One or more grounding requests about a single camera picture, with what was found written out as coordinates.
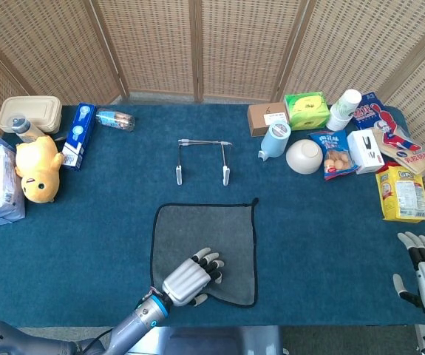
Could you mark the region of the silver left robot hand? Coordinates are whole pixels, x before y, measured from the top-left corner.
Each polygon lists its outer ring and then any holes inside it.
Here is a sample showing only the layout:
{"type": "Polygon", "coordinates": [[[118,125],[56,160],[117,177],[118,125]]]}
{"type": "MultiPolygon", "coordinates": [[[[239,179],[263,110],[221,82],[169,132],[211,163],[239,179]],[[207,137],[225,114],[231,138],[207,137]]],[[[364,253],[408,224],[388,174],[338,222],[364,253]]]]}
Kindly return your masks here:
{"type": "Polygon", "coordinates": [[[203,289],[210,283],[222,282],[222,268],[225,263],[218,252],[206,247],[183,261],[162,283],[161,290],[172,305],[198,306],[208,296],[203,289]]]}

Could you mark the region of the grey and blue cloth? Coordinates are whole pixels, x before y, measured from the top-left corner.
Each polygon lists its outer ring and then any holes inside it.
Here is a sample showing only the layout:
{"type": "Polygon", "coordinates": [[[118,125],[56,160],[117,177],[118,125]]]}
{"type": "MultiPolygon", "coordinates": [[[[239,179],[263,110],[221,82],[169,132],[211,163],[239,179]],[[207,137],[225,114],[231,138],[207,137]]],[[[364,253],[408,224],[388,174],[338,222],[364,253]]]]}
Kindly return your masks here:
{"type": "Polygon", "coordinates": [[[150,256],[155,288],[187,257],[209,247],[225,262],[222,282],[203,292],[237,307],[250,308],[257,299],[254,209],[259,200],[239,204],[167,203],[156,212],[150,256]]]}

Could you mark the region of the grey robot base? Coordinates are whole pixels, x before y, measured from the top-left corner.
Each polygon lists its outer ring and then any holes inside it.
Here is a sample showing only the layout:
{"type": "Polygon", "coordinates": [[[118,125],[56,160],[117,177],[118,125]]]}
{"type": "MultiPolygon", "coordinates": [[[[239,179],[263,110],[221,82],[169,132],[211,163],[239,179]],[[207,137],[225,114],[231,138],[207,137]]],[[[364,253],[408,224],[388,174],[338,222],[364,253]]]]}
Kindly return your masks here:
{"type": "Polygon", "coordinates": [[[277,325],[156,327],[126,355],[289,355],[277,325]]]}

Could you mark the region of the yellow tea bag pack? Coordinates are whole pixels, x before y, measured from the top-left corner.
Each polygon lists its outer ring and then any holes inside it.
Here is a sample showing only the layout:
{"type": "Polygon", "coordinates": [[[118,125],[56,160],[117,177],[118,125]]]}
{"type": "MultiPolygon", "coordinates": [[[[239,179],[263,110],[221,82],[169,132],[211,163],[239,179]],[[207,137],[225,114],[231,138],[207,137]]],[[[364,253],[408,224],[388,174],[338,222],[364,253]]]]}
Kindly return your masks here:
{"type": "Polygon", "coordinates": [[[384,220],[425,221],[425,188],[420,175],[391,162],[376,172],[375,179],[384,220]]]}

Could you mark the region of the beige bag with red text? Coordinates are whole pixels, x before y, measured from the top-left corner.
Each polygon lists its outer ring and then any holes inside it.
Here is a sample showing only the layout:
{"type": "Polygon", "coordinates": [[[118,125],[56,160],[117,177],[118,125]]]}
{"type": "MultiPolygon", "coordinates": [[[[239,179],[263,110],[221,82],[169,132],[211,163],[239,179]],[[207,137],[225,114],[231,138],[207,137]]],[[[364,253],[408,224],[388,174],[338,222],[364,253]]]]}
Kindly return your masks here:
{"type": "Polygon", "coordinates": [[[404,134],[396,135],[396,141],[386,139],[386,132],[372,128],[378,148],[383,155],[392,158],[413,174],[425,177],[425,149],[414,144],[404,134]]]}

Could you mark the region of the light blue cylindrical container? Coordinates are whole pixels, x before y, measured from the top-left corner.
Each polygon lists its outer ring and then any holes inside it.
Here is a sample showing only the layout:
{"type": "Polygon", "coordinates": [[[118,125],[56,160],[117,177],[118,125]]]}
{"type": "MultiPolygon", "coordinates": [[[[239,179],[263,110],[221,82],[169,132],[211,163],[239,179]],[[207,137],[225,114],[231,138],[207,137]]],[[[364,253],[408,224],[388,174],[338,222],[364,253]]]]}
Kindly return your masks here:
{"type": "Polygon", "coordinates": [[[258,158],[266,161],[268,158],[277,158],[283,154],[291,134],[291,128],[285,121],[273,122],[263,138],[258,158]]]}

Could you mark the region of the blue cookie snack bag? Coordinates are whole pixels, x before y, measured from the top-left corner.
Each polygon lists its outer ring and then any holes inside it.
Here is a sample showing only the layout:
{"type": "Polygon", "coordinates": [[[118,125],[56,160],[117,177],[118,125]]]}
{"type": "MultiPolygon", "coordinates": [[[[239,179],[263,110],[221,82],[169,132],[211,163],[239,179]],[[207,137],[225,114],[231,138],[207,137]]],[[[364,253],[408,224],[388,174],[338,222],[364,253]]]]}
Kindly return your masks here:
{"type": "Polygon", "coordinates": [[[345,130],[313,132],[309,137],[322,150],[325,180],[348,175],[357,170],[358,165],[350,155],[345,130]]]}

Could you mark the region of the cream upturned bowl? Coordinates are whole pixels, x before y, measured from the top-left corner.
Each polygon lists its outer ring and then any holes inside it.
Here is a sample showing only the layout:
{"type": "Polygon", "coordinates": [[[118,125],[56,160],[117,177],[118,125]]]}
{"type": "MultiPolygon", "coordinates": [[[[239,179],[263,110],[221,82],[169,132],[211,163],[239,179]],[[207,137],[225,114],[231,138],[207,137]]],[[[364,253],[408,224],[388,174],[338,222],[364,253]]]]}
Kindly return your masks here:
{"type": "Polygon", "coordinates": [[[286,151],[285,157],[289,167],[302,175],[313,174],[319,169],[323,161],[320,146],[308,139],[293,143],[286,151]]]}

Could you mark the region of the brown cardboard box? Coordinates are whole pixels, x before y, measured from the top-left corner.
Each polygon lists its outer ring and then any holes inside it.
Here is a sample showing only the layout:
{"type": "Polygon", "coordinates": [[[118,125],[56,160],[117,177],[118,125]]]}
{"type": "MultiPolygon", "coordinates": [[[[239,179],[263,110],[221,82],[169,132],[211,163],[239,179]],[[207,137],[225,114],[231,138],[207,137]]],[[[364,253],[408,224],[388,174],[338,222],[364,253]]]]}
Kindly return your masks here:
{"type": "Polygon", "coordinates": [[[286,107],[282,102],[250,105],[247,116],[252,137],[264,136],[274,122],[288,121],[286,107]]]}

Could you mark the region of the blue box with red figure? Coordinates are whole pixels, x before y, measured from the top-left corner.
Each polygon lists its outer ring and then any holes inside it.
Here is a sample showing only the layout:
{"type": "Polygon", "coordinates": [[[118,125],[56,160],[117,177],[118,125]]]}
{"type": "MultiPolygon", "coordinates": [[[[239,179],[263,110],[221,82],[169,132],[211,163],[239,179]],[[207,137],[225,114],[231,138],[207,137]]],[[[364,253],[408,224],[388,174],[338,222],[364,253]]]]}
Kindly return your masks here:
{"type": "Polygon", "coordinates": [[[406,133],[409,132],[403,113],[393,106],[386,106],[382,104],[374,92],[368,92],[362,95],[361,102],[354,112],[352,122],[355,124],[357,129],[372,128],[377,121],[381,120],[380,114],[383,111],[387,111],[391,114],[396,124],[406,133]]]}

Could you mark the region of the stack of paper cups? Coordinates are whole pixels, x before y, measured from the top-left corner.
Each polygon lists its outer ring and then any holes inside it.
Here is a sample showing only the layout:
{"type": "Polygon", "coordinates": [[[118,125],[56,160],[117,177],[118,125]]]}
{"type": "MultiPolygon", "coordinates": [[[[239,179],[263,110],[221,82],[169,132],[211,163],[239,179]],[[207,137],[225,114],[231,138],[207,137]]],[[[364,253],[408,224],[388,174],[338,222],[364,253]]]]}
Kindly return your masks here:
{"type": "Polygon", "coordinates": [[[331,131],[343,130],[353,117],[362,99],[356,89],[347,89],[330,108],[330,117],[326,127],[331,131]]]}

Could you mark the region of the green tissue pack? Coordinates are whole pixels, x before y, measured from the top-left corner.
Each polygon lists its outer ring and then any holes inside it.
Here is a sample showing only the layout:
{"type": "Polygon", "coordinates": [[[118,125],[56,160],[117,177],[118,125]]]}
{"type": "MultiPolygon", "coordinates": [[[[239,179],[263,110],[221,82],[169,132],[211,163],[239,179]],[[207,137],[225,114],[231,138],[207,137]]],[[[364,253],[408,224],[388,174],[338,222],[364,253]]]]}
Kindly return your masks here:
{"type": "Polygon", "coordinates": [[[283,102],[293,131],[324,128],[330,117],[323,92],[286,94],[283,102]]]}

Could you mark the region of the bottle with grey cap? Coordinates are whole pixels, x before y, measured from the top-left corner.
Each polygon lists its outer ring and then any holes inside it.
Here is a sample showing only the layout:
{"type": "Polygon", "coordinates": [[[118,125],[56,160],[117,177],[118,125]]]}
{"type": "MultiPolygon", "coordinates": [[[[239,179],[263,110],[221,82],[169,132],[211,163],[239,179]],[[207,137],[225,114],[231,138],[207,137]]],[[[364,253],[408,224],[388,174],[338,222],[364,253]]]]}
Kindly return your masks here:
{"type": "Polygon", "coordinates": [[[44,132],[23,115],[14,115],[10,120],[12,121],[11,129],[25,143],[32,143],[45,136],[44,132]]]}

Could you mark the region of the beige lidded lunch box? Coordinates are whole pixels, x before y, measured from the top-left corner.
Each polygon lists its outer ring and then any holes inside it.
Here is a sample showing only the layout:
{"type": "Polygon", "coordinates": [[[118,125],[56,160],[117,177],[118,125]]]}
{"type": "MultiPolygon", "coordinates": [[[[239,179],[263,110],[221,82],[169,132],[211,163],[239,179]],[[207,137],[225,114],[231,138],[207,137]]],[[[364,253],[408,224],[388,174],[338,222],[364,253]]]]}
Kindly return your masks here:
{"type": "Polygon", "coordinates": [[[61,125],[61,100],[55,96],[28,95],[7,98],[0,110],[0,129],[13,133],[12,117],[22,115],[41,131],[55,134],[61,125]]]}

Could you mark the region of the wicker folding screen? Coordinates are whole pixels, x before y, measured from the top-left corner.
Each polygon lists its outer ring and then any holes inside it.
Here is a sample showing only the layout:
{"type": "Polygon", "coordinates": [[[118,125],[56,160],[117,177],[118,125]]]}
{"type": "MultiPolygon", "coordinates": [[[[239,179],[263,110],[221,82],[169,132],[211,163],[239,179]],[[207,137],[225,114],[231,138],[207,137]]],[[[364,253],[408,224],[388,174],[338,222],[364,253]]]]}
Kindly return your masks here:
{"type": "Polygon", "coordinates": [[[0,106],[348,87],[399,107],[425,144],[425,0],[0,0],[0,106]]]}

